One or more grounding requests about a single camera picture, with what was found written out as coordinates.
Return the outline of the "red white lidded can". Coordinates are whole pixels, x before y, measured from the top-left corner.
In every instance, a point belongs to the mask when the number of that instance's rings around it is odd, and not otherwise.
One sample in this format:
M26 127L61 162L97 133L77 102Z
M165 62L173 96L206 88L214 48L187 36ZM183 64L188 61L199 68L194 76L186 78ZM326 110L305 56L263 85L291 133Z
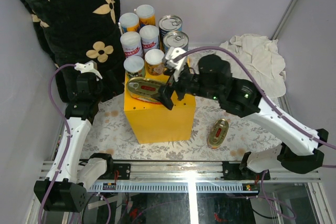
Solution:
M143 49L140 34L135 31L129 31L121 35L120 42L126 58L139 56L143 58Z

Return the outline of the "gold oval tin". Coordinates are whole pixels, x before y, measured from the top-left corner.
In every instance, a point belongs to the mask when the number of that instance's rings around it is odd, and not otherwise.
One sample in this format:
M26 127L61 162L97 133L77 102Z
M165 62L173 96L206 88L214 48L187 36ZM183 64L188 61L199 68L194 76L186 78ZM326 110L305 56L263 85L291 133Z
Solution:
M229 123L225 119L219 119L212 127L208 137L207 145L211 149L221 146L229 130Z
M161 81L144 78L144 77L133 77L128 80L126 88L129 95L139 101L161 104L158 100L160 87L165 86Z

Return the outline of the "orange blue lidded can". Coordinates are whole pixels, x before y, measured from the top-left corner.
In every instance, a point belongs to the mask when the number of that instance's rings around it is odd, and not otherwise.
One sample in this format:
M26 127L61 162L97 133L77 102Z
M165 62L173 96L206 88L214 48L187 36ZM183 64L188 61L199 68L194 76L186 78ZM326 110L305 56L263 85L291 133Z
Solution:
M140 30L140 20L135 13L125 13L121 15L119 24L123 34L129 31L138 32Z

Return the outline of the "dark round tin can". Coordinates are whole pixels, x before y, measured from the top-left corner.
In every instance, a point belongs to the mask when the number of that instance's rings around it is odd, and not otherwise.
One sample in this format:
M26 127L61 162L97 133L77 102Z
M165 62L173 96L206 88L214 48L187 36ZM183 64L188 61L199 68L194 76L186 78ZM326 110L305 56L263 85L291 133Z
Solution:
M182 48L188 51L189 37L182 31L171 31L163 37L164 52L167 52L170 47Z

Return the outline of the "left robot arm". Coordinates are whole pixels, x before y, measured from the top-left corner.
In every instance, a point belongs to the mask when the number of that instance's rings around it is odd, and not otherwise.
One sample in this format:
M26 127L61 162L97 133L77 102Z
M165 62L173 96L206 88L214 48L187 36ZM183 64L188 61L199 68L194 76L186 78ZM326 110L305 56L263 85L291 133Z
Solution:
M98 178L109 179L116 171L112 156L104 153L92 154L81 170L78 165L99 103L121 94L122 81L111 70L103 74L81 72L74 81L74 94L60 114L65 129L56 158L46 178L34 185L40 212L81 212L88 189Z

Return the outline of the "orange lidded front can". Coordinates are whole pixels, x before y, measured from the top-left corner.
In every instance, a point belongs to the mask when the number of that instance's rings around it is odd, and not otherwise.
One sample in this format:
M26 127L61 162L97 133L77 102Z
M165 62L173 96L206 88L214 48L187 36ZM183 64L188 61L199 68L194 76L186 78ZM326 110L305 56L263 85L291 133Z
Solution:
M135 13L139 18L140 27L146 25L156 25L155 9L151 5L140 5L135 9Z

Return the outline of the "black floral plush pillow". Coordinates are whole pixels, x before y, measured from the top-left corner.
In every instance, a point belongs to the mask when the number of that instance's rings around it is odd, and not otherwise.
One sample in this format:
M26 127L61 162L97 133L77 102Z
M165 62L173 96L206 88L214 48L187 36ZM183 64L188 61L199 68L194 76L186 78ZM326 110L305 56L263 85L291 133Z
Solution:
M102 75L102 100L124 90L125 56L118 21L120 0L20 0L32 16L43 51L61 68L56 84L61 100L77 91L75 63L94 61Z

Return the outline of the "yellow wooden shelf box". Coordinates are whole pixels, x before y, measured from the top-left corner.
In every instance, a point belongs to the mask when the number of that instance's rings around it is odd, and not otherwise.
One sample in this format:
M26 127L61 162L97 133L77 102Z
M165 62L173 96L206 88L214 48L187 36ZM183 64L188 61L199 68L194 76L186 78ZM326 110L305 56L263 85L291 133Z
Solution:
M174 108L168 110L161 104L153 104L131 97L124 90L124 113L140 144L187 141L191 137L196 102L186 94L179 101L172 95Z

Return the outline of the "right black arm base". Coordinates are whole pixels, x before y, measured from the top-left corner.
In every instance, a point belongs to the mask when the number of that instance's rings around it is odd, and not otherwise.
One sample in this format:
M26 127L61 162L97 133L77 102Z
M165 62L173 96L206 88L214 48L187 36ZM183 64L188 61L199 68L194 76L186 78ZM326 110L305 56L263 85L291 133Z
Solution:
M224 180L256 180L268 170L272 164L272 157L262 153L247 152L240 162L222 161Z

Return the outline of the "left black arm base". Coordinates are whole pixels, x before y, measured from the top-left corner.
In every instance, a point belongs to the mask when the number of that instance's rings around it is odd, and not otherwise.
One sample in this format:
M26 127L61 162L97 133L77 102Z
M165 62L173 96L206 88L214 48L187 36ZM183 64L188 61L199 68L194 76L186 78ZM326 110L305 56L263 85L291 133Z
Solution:
M107 173L106 179L112 180L113 182L119 182L122 180L129 180L130 175L130 163L116 163L113 165L112 170Z

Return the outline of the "blue round tin can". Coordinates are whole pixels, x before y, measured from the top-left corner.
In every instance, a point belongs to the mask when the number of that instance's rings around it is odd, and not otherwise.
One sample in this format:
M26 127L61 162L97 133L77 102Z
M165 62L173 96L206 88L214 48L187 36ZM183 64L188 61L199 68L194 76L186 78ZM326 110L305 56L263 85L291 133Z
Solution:
M171 31L182 31L182 19L176 15L165 15L159 20L160 38Z

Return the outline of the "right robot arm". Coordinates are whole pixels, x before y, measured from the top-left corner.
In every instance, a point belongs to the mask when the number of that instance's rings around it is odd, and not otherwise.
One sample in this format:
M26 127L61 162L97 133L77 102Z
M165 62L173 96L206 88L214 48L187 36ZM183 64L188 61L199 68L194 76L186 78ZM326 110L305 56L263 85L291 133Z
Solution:
M306 174L322 167L324 154L318 149L314 137L326 141L328 132L313 130L297 122L289 125L289 114L270 100L266 100L256 86L232 76L229 62L217 55L207 55L198 62L198 74L192 74L186 59L175 62L164 56L163 64L169 76L160 88L158 100L169 110L173 108L172 94L182 100L186 94L216 100L221 109L240 118L252 121L281 140L281 144L260 152L248 152L239 166L240 175L251 179L257 173L283 167L297 174Z

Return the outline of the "brown can white lid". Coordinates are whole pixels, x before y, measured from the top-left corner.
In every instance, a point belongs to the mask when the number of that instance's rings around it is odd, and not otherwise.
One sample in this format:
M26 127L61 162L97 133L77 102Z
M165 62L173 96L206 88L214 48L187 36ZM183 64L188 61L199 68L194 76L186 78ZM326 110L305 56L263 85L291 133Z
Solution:
M164 71L164 52L160 49L151 49L145 54L145 66L150 75L158 76Z

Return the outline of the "grey lidded small can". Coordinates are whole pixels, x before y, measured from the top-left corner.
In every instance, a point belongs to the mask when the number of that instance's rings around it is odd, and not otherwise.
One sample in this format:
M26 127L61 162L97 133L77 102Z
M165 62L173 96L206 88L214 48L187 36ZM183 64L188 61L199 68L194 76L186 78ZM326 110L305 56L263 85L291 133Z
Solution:
M145 77L145 64L139 56L129 56L124 61L124 69L129 79L134 77Z

